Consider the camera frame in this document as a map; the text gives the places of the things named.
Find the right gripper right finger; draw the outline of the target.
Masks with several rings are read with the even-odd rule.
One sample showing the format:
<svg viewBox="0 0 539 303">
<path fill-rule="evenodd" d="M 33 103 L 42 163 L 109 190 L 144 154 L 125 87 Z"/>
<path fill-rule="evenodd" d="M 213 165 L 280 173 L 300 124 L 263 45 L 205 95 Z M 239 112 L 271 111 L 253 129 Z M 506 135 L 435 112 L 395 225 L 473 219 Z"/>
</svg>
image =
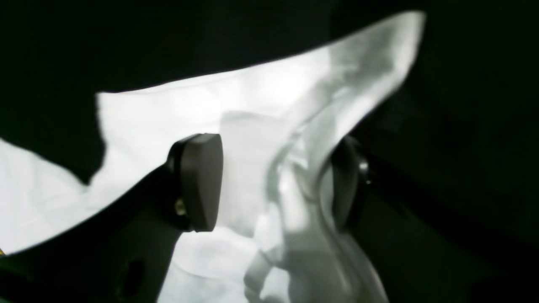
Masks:
<svg viewBox="0 0 539 303">
<path fill-rule="evenodd" d="M 366 251 L 389 302 L 537 303 L 538 247 L 445 207 L 351 136 L 331 164 L 331 217 Z"/>
</svg>

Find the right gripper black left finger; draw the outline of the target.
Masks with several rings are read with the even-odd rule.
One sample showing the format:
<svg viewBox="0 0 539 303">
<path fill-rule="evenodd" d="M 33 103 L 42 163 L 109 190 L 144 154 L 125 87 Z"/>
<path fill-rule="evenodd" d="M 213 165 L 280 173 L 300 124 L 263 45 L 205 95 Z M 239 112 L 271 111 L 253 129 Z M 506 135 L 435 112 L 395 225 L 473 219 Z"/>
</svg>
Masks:
<svg viewBox="0 0 539 303">
<path fill-rule="evenodd" d="M 223 144 L 194 134 L 102 211 L 1 258 L 2 303 L 155 303 L 183 232 L 217 222 Z"/>
</svg>

